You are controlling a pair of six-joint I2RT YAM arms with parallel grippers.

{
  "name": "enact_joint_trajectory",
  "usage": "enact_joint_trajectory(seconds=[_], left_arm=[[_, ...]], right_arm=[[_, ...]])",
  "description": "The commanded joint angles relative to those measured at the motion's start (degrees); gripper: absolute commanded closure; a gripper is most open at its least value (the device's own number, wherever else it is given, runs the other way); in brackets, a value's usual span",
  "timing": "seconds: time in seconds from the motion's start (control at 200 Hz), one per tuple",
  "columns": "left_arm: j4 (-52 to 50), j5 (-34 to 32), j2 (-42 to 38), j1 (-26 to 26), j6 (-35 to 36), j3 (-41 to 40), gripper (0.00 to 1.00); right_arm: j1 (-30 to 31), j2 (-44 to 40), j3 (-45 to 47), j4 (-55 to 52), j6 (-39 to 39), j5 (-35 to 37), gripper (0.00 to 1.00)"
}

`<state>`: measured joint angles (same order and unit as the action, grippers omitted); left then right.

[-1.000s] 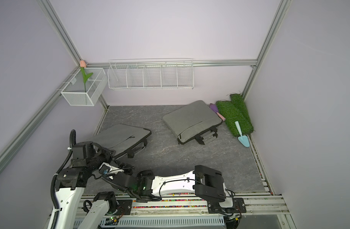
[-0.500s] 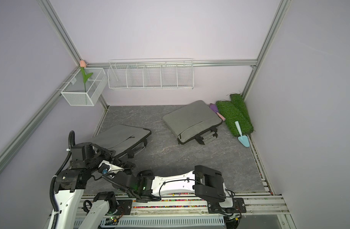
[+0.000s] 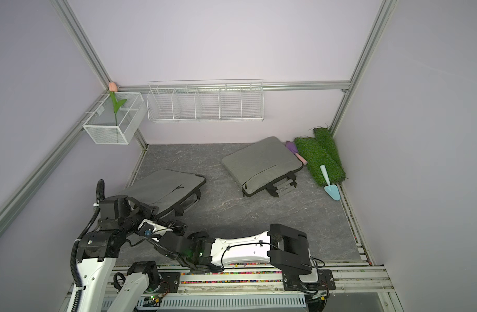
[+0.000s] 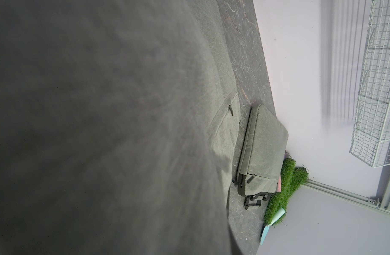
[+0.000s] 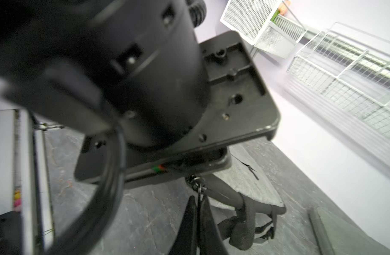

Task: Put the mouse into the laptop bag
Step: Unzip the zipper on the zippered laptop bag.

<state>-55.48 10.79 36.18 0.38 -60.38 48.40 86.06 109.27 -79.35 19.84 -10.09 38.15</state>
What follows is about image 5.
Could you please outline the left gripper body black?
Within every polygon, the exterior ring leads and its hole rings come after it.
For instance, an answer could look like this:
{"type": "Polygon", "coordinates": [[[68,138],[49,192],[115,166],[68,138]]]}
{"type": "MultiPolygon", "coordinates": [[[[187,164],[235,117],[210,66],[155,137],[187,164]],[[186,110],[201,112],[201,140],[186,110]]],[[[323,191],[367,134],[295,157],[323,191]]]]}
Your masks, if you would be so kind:
{"type": "Polygon", "coordinates": [[[98,82],[120,116],[128,188],[224,169],[229,146],[275,135],[280,113],[237,32],[106,44],[111,62],[98,82]]]}

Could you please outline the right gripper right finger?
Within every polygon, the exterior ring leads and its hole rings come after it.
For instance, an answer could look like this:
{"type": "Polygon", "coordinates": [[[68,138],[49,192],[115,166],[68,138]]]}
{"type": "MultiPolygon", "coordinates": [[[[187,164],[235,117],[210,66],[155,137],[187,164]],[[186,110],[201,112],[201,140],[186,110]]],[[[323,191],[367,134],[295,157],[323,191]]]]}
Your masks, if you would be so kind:
{"type": "Polygon", "coordinates": [[[199,201],[199,248],[201,255],[228,255],[207,195],[199,201]]]}

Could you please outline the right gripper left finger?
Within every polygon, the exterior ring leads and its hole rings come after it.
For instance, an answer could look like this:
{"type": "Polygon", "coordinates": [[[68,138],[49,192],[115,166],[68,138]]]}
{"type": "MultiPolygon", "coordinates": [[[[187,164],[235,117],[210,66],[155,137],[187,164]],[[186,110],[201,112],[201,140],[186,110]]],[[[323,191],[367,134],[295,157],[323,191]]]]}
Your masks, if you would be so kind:
{"type": "Polygon", "coordinates": [[[187,202],[176,239],[169,255],[196,255],[198,243],[198,208],[192,195],[187,202]]]}

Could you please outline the grey laptop bag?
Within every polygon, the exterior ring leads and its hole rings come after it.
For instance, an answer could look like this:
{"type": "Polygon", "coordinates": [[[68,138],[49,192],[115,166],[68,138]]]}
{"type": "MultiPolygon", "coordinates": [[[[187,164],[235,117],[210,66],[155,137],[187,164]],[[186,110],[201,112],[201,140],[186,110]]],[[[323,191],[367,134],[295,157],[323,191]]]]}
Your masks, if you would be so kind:
{"type": "Polygon", "coordinates": [[[276,234],[277,218],[286,206],[262,168],[242,145],[231,146],[231,166],[215,173],[191,176],[187,184],[209,198],[209,204],[235,211],[217,224],[222,240],[238,250],[249,250],[276,234]]]}
{"type": "Polygon", "coordinates": [[[390,255],[390,249],[322,207],[309,211],[322,255],[390,255]]]}

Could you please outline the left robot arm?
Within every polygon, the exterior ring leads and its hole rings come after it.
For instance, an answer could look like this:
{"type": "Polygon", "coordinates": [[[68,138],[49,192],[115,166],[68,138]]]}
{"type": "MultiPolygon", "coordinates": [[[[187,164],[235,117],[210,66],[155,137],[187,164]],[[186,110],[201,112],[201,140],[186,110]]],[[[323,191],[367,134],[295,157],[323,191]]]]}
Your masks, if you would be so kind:
{"type": "Polygon", "coordinates": [[[198,42],[204,1],[0,1],[4,99],[85,134],[78,165],[98,188],[47,250],[84,255],[123,189],[184,177],[190,197],[172,255],[225,255],[275,237],[284,206],[213,171],[229,146],[277,131],[280,113],[240,35],[198,42]]]}

